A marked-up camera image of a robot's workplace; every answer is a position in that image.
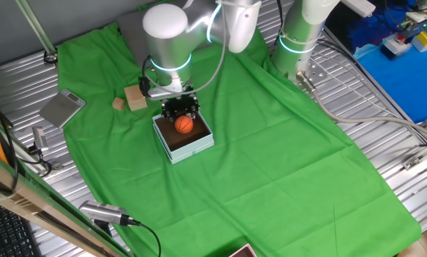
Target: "green screen fabric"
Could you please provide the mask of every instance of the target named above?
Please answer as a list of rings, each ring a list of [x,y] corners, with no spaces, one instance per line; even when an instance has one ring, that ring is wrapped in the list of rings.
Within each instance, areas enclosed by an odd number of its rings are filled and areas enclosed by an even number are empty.
[[[221,47],[195,51],[193,83],[214,72]],[[259,32],[198,92],[215,145],[172,165],[152,126],[159,101],[112,109],[140,68],[117,25],[59,47],[59,89],[86,101],[64,128],[97,201],[125,208],[158,234],[163,256],[392,256],[419,224],[357,145],[272,66]],[[117,231],[137,256],[155,256],[144,228]]]

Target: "gray panel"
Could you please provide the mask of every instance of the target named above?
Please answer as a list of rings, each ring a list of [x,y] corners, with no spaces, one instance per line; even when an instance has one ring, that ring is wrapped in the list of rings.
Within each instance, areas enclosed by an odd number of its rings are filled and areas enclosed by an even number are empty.
[[[101,28],[152,0],[28,0],[55,45]],[[14,0],[0,0],[0,64],[42,50]]]

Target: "small wooden cube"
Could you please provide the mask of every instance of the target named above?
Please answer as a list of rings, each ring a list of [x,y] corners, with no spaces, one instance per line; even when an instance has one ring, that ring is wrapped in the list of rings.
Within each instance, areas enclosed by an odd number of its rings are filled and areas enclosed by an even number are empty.
[[[141,93],[139,85],[129,86],[125,88],[126,100],[128,101],[131,111],[139,110],[147,107],[147,101]]]
[[[116,110],[123,111],[123,108],[125,107],[125,101],[116,97],[112,103],[112,107]]]

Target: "orange ball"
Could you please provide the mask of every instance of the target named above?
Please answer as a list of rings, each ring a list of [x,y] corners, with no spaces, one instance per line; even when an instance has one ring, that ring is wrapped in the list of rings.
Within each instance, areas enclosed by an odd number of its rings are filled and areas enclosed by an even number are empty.
[[[193,129],[193,120],[191,120],[190,117],[183,115],[176,119],[176,123],[174,125],[179,133],[190,133]]]

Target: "black keyboard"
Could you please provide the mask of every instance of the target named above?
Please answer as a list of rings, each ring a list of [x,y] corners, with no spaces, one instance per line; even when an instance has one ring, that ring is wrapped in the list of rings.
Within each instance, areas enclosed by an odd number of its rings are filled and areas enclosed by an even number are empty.
[[[0,207],[0,257],[39,257],[28,222]]]

